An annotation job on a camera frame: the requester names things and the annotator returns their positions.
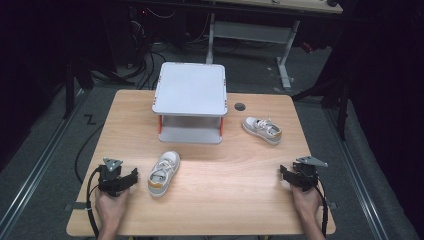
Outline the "white grey child sneaker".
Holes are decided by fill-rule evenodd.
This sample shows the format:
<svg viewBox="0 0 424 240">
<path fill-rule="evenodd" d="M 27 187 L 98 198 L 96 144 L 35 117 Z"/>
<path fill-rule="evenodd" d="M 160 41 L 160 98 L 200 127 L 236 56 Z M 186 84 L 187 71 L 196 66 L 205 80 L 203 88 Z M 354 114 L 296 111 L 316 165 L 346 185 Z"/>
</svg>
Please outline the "white grey child sneaker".
<svg viewBox="0 0 424 240">
<path fill-rule="evenodd" d="M 180 155 L 175 151 L 165 152 L 152 168 L 148 177 L 148 190 L 151 196 L 163 196 L 180 165 Z"/>
<path fill-rule="evenodd" d="M 282 130 L 270 119 L 247 117 L 242 121 L 243 129 L 271 145 L 278 145 L 282 140 Z"/>
</svg>

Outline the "grey two-tier shoe rack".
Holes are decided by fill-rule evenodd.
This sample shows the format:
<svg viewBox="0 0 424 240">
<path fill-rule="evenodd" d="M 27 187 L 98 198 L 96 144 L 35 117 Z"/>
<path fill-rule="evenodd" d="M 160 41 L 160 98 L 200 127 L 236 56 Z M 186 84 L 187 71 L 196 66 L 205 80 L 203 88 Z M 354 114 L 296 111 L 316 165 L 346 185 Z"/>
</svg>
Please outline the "grey two-tier shoe rack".
<svg viewBox="0 0 424 240">
<path fill-rule="evenodd" d="M 162 142 L 219 144 L 227 114 L 225 67 L 165 62 L 152 111 L 159 116 Z"/>
</svg>

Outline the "dark metal stand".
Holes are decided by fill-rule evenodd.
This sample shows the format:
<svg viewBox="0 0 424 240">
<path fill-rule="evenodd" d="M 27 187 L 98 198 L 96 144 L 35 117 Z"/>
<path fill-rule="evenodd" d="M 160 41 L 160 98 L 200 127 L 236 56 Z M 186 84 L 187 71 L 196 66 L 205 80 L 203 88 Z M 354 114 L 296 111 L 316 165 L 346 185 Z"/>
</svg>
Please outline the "dark metal stand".
<svg viewBox="0 0 424 240">
<path fill-rule="evenodd" d="M 71 58 L 66 66 L 64 119 L 70 117 L 75 106 L 75 82 L 85 90 L 94 87 L 89 61 L 85 58 Z"/>
<path fill-rule="evenodd" d="M 347 105 L 352 80 L 352 67 L 345 66 L 336 77 L 327 78 L 323 83 L 318 83 L 305 91 L 293 95 L 292 100 L 299 101 L 308 96 L 322 96 L 321 106 L 323 108 L 337 108 L 336 130 L 339 137 L 345 140 Z"/>
</svg>

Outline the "metal floor rail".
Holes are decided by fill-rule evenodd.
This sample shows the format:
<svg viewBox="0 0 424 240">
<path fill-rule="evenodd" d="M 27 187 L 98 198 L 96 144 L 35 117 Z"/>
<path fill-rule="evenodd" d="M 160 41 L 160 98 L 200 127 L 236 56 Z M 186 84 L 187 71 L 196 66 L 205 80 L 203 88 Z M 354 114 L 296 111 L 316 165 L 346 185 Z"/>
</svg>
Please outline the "metal floor rail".
<svg viewBox="0 0 424 240">
<path fill-rule="evenodd" d="M 57 145 L 63 138 L 65 131 L 67 130 L 70 122 L 72 121 L 75 112 L 79 109 L 81 104 L 88 97 L 89 91 L 80 89 L 75 97 L 75 106 L 71 108 L 70 112 L 65 118 L 61 118 L 60 122 L 52 133 L 49 141 L 45 145 L 37 161 L 34 163 L 28 176 L 21 184 L 19 191 L 14 195 L 13 201 L 9 205 L 9 208 L 0 220 L 0 240 L 7 240 L 12 229 L 14 228 L 17 220 L 25 209 L 28 201 L 33 195 L 34 191 L 38 187 L 39 182 L 43 178 L 46 169 L 52 161 L 52 155 L 56 150 Z"/>
<path fill-rule="evenodd" d="M 332 132 L 338 142 L 338 145 L 342 151 L 344 165 L 346 167 L 349 178 L 352 182 L 352 186 L 355 190 L 362 212 L 368 222 L 368 225 L 373 233 L 375 240 L 388 240 L 387 232 L 383 226 L 380 216 L 377 212 L 374 201 L 372 200 L 368 189 L 366 188 L 363 179 L 357 169 L 354 162 L 353 155 L 346 143 L 338 132 L 336 126 L 336 118 L 331 110 L 324 109 L 324 115 L 330 124 Z"/>
</svg>

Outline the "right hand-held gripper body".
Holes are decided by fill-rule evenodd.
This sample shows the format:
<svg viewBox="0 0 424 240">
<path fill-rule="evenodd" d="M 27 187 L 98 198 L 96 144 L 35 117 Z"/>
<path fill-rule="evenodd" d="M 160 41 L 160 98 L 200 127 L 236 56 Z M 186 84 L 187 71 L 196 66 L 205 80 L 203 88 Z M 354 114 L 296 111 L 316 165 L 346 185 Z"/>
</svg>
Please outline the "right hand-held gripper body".
<svg viewBox="0 0 424 240">
<path fill-rule="evenodd" d="M 306 192 L 318 184 L 317 168 L 327 166 L 327 162 L 313 156 L 299 157 L 293 163 L 294 177 L 291 184 Z"/>
</svg>

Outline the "wooden desk with white legs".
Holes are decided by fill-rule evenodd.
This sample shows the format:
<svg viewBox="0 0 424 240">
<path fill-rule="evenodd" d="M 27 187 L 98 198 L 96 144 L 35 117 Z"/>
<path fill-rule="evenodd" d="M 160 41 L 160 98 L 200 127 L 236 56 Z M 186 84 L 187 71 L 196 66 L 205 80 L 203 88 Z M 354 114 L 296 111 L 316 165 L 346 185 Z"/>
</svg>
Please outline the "wooden desk with white legs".
<svg viewBox="0 0 424 240">
<path fill-rule="evenodd" d="M 240 10 L 242 7 L 253 7 L 258 10 L 287 10 L 291 13 L 333 14 L 343 13 L 343 8 L 337 0 L 201 0 L 209 7 L 233 7 Z M 209 17 L 208 52 L 206 63 L 213 63 L 213 44 L 215 38 L 247 40 L 263 43 L 283 44 L 285 49 L 280 57 L 276 58 L 282 87 L 291 89 L 292 79 L 286 70 L 286 60 L 295 40 L 300 21 L 294 20 L 290 27 L 278 27 L 264 24 L 243 23 L 231 20 L 216 20 L 215 14 Z"/>
</svg>

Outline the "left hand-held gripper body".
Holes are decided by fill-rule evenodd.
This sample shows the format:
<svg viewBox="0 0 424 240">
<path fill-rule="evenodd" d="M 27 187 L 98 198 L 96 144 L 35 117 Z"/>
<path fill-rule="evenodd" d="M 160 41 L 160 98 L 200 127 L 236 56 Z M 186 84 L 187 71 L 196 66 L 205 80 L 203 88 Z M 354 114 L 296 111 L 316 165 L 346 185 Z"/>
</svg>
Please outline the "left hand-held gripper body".
<svg viewBox="0 0 424 240">
<path fill-rule="evenodd" d="M 106 192 L 111 197 L 118 197 L 128 189 L 128 186 L 121 177 L 122 160 L 104 158 L 104 164 L 100 166 L 99 189 Z"/>
</svg>

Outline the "person's right hand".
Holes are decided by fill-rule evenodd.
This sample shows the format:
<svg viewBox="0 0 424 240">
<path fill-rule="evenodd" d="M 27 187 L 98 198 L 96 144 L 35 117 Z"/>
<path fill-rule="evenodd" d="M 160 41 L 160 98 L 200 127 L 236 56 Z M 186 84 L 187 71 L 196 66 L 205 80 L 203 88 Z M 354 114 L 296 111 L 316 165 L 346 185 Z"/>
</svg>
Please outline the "person's right hand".
<svg viewBox="0 0 424 240">
<path fill-rule="evenodd" d="M 315 220 L 318 208 L 321 205 L 321 197 L 316 190 L 303 192 L 294 185 L 290 186 L 295 208 L 302 221 Z"/>
</svg>

